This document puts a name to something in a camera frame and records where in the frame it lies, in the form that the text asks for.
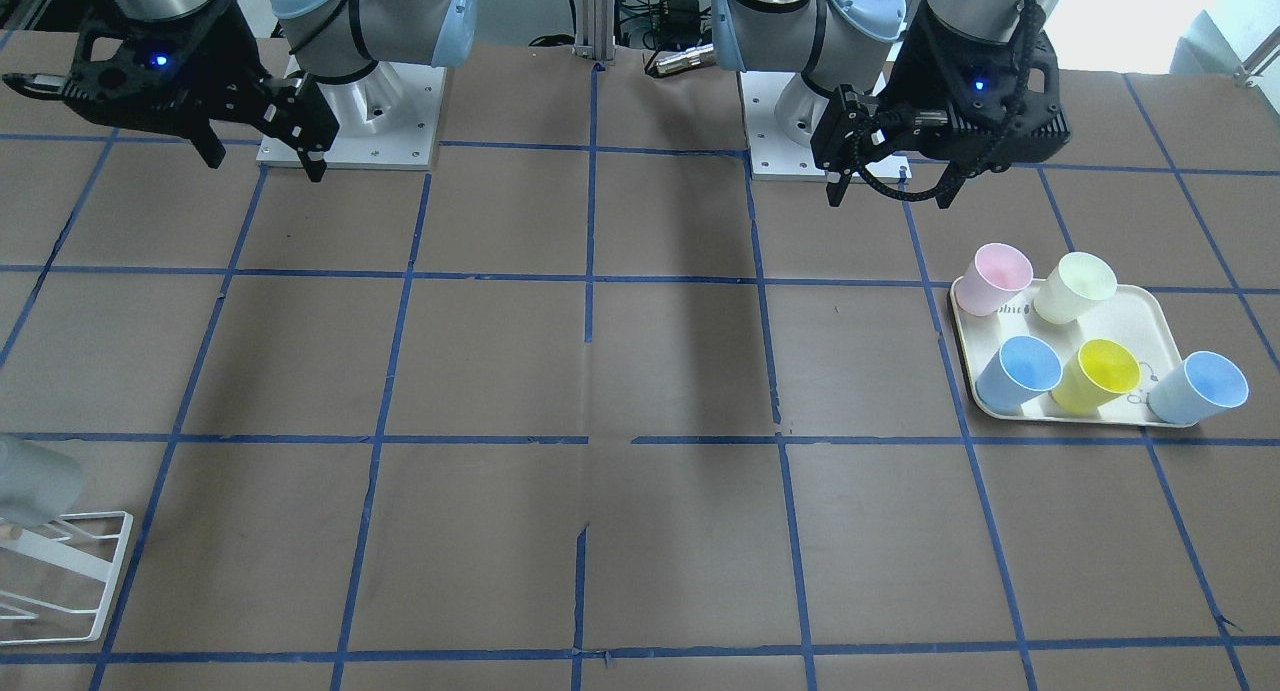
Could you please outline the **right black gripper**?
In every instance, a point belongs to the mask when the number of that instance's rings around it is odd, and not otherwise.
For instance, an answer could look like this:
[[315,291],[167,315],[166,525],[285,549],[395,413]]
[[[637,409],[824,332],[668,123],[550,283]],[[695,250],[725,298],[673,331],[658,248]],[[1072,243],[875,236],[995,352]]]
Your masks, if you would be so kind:
[[4,84],[99,125],[189,139],[207,168],[227,157],[211,122],[252,125],[323,180],[339,122],[314,75],[269,77],[236,0],[205,0],[170,20],[129,17],[122,3],[90,0],[63,75],[9,72]]

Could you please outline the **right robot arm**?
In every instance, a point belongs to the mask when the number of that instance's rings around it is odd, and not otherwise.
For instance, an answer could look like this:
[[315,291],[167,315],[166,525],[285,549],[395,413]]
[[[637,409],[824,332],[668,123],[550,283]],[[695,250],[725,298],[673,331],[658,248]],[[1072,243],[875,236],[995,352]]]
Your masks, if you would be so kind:
[[392,67],[461,67],[477,0],[269,0],[298,63],[273,75],[237,0],[88,0],[70,68],[5,73],[14,93],[86,122],[187,139],[207,168],[225,157],[215,122],[283,141],[310,180],[342,134],[393,113]]

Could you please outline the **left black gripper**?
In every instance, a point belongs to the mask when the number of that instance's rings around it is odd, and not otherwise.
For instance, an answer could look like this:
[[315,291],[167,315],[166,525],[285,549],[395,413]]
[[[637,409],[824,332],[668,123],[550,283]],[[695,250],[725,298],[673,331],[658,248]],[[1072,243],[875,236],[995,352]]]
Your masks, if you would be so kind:
[[[1021,36],[1006,44],[968,38],[934,17],[920,12],[908,29],[886,88],[879,93],[883,113],[900,113],[882,125],[884,139],[902,139],[905,147],[950,161],[938,180],[938,209],[950,209],[969,179],[987,168],[1014,163],[1044,163],[1071,139],[1060,99],[1057,56],[1046,32],[1030,49],[1027,93],[1009,134],[995,154],[978,161],[993,139],[1018,93]],[[826,196],[838,207],[859,168],[867,164],[863,143],[874,113],[867,95],[852,84],[838,84],[812,134],[815,166],[826,173]]]

